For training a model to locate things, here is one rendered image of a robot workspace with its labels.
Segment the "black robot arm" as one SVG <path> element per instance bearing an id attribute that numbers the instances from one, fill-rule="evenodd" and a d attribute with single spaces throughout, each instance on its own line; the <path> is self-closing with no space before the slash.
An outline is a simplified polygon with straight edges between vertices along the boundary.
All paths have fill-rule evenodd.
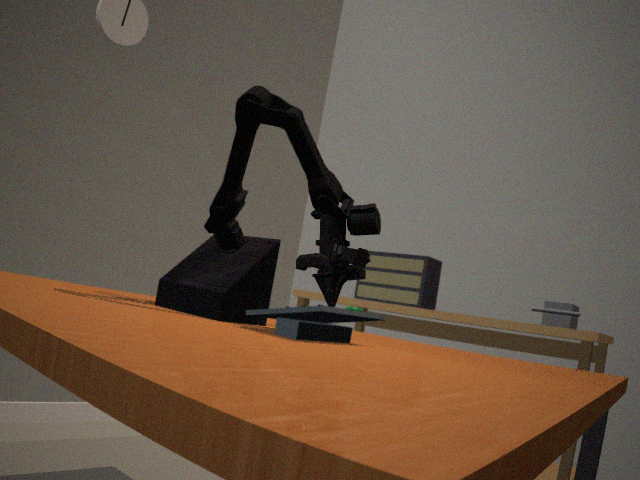
<path id="1" fill-rule="evenodd" d="M 215 237 L 218 245 L 215 252 L 234 254 L 249 240 L 244 237 L 235 218 L 246 204 L 248 190 L 243 190 L 242 181 L 260 123 L 286 131 L 308 180 L 309 195 L 315 209 L 311 215 L 320 219 L 320 235 L 336 233 L 346 236 L 346 219 L 351 235 L 380 234 L 381 217 L 376 204 L 353 205 L 354 200 L 324 164 L 301 110 L 266 88 L 253 86 L 238 99 L 235 122 L 237 130 L 226 173 L 210 207 L 211 215 L 204 225 Z M 342 203 L 341 208 L 339 202 Z M 336 240 L 331 262 L 339 260 L 362 268 L 371 261 L 368 250 L 340 246 Z"/>

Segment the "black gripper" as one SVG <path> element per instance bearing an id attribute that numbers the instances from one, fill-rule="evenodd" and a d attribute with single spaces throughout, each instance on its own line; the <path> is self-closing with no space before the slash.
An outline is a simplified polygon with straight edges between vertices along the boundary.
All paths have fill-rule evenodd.
<path id="1" fill-rule="evenodd" d="M 318 283 L 328 307 L 336 306 L 343 284 L 349 280 L 366 279 L 366 270 L 358 265 L 339 260 L 331 262 L 334 243 L 340 246 L 350 246 L 343 234 L 328 233 L 320 235 L 316 245 L 320 246 L 319 253 L 299 255 L 296 259 L 296 269 L 306 270 L 309 267 L 318 268 L 317 274 L 312 274 Z M 344 267 L 348 264 L 349 266 Z"/>

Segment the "grey switch panel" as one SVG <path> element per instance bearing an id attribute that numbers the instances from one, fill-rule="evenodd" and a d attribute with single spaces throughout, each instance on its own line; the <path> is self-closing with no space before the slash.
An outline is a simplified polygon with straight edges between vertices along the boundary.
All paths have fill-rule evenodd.
<path id="1" fill-rule="evenodd" d="M 275 335 L 295 340 L 351 343 L 353 328 L 331 324 L 386 320 L 386 315 L 363 312 L 363 308 L 327 306 L 246 310 L 246 315 L 276 319 Z"/>

